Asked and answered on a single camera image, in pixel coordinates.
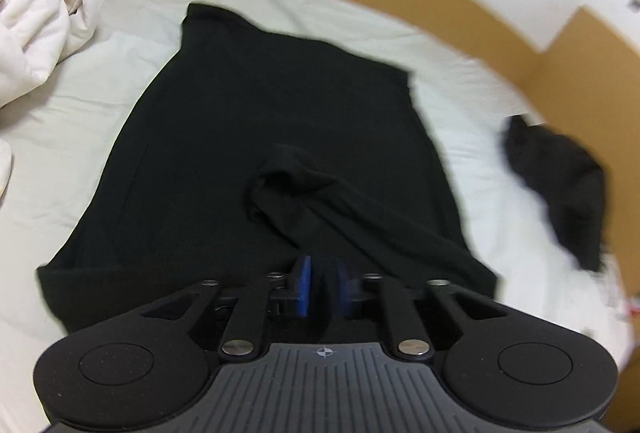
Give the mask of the black fleece garment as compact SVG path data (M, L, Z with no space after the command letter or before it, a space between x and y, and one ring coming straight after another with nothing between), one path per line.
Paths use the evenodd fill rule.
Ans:
M301 257L414 289L497 288L465 242L405 70L191 4L87 210L37 271L44 301L73 332Z

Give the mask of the small black garment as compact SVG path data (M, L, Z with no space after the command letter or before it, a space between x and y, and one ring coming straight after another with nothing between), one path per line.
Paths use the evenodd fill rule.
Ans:
M555 238L584 271L600 271L606 211L603 167L578 142L521 115L506 124L503 150L511 170L547 205Z

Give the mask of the white bed sheet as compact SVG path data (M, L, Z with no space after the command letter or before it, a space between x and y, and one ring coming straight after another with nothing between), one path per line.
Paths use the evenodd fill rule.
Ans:
M466 240L499 275L499 299L589 335L620 367L628 364L634 327L616 260L607 255L600 273L582 271L556 243L544 202L511 172L501 149L506 119L521 113L536 120L537 112L480 60L346 0L105 0L91 42L1 111L1 136L13 156L1 199L3 431L39 432L48 424L32 369L63 329L42 301L36 270L85 211L122 124L177 51L193 2L407 69Z

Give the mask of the wooden bed headboard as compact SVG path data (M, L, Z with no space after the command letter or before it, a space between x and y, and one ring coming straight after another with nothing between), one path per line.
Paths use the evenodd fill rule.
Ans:
M475 0L352 1L485 60L556 127L591 146L612 172L617 202L630 200L639 185L639 54L591 9L576 9L537 50Z

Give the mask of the white duvet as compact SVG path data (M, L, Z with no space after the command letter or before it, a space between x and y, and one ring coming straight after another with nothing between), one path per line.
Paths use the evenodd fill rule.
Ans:
M1 0L1 104L41 86L82 49L104 0Z

